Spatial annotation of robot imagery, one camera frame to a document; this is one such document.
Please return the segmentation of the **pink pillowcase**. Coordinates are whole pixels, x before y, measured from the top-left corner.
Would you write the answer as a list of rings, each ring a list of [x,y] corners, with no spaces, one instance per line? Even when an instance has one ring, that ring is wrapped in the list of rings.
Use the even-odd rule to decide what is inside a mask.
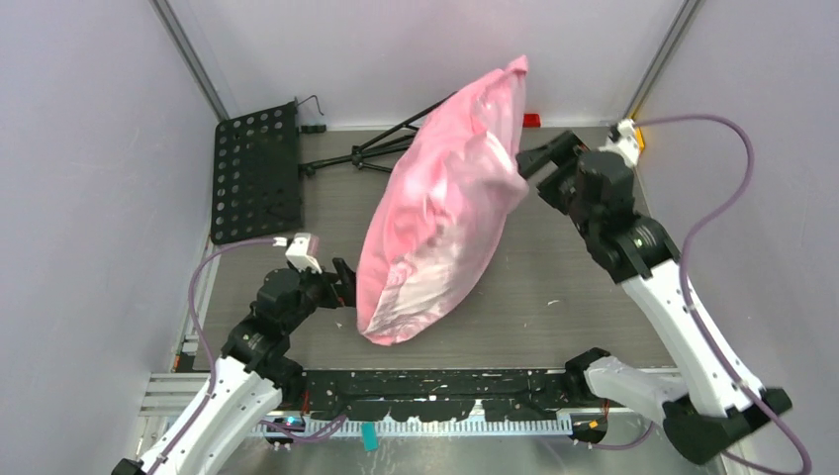
[[[357,266],[357,330],[408,341],[450,314],[490,264],[528,193],[517,170],[528,59],[467,84],[431,111],[391,172]]]

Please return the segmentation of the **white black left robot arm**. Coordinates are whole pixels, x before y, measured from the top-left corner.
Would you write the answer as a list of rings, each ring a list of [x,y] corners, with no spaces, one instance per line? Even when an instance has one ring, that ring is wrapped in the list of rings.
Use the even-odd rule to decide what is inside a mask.
[[[216,474],[265,416],[295,408],[305,377],[286,355],[292,332],[319,309],[355,305],[354,271],[341,258],[332,265],[290,264],[267,274],[202,389],[155,445],[137,460],[120,460],[114,473]]]

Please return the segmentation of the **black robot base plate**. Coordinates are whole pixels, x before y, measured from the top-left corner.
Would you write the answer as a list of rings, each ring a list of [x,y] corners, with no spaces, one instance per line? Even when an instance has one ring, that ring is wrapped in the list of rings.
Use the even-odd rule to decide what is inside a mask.
[[[481,410],[488,422],[530,422],[604,405],[548,369],[309,370],[296,384],[279,408],[320,421],[461,422]]]

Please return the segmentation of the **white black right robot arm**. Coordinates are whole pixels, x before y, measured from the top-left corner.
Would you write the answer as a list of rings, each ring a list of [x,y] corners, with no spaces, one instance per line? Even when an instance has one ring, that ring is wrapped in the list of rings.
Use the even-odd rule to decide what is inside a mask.
[[[673,447],[704,464],[766,425],[792,402],[737,357],[690,282],[665,228],[635,208],[635,168],[642,147],[629,126],[613,127],[591,148],[570,131],[520,152],[522,177],[551,165],[538,196],[568,216],[593,261],[637,305],[680,372],[669,380],[592,348],[570,360],[562,377],[578,406],[609,400],[661,427]]]

